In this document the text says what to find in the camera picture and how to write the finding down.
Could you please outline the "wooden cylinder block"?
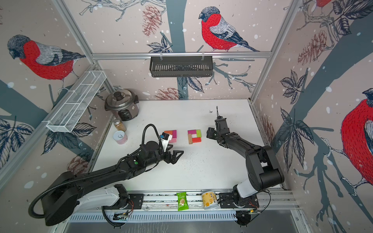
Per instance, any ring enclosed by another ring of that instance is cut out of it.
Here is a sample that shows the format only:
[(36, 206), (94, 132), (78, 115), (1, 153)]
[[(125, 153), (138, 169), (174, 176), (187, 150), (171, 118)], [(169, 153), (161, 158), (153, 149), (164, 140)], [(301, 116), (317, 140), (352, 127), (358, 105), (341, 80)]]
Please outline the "wooden cylinder block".
[(193, 137), (192, 134), (188, 134), (188, 143), (193, 144)]

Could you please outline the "red block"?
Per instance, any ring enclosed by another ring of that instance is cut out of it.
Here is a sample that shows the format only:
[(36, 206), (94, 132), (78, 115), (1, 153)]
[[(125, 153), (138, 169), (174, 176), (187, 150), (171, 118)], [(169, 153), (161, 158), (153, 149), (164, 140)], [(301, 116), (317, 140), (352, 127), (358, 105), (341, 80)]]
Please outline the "red block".
[(200, 137), (192, 138), (192, 143), (200, 143), (202, 139)]

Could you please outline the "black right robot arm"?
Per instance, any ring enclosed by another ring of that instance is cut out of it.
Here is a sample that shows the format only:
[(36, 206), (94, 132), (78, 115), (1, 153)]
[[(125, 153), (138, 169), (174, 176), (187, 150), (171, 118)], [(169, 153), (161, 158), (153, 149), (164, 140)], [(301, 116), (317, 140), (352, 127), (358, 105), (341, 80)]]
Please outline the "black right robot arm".
[(207, 138), (217, 141), (224, 148), (237, 152), (245, 159), (248, 178), (235, 185), (230, 193), (232, 198), (223, 203), (234, 203), (239, 208), (247, 205), (253, 206), (252, 199), (257, 193), (285, 181), (272, 147), (253, 144), (237, 133), (231, 133), (226, 118), (217, 116), (215, 128), (209, 127), (207, 130)]

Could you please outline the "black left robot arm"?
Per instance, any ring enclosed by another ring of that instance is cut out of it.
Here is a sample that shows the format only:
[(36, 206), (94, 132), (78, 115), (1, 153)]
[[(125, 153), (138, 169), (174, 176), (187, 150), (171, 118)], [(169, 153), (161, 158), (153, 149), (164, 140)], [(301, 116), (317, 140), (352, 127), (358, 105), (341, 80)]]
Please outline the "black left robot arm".
[(149, 142), (144, 141), (145, 135), (146, 131), (143, 131), (138, 149), (113, 166), (80, 175), (69, 171), (62, 173), (30, 203), (29, 216), (43, 218), (47, 226), (53, 226), (69, 218), (79, 208), (96, 206), (109, 224), (122, 227), (121, 223), (110, 220), (106, 211), (125, 210), (129, 216), (134, 210), (142, 208), (144, 194), (129, 194), (121, 181), (149, 172), (161, 161), (176, 164), (184, 154), (182, 150), (171, 151), (172, 146), (165, 145), (165, 134), (157, 134), (157, 140)]

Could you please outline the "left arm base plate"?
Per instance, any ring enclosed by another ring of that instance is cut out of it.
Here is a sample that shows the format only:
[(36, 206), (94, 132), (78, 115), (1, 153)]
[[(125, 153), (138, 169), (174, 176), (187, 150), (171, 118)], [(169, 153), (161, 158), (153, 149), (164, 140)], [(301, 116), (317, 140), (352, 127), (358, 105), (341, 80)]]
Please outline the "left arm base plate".
[(140, 210), (144, 194), (119, 194), (119, 199), (114, 204), (103, 206), (104, 210)]

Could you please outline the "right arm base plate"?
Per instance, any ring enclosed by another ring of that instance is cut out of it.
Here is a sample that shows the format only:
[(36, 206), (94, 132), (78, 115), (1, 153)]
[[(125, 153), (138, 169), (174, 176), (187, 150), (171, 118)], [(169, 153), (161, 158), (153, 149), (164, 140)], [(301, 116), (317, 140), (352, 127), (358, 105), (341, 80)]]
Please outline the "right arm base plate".
[(236, 192), (219, 193), (218, 203), (222, 209), (259, 208), (259, 203), (256, 195), (242, 198)]

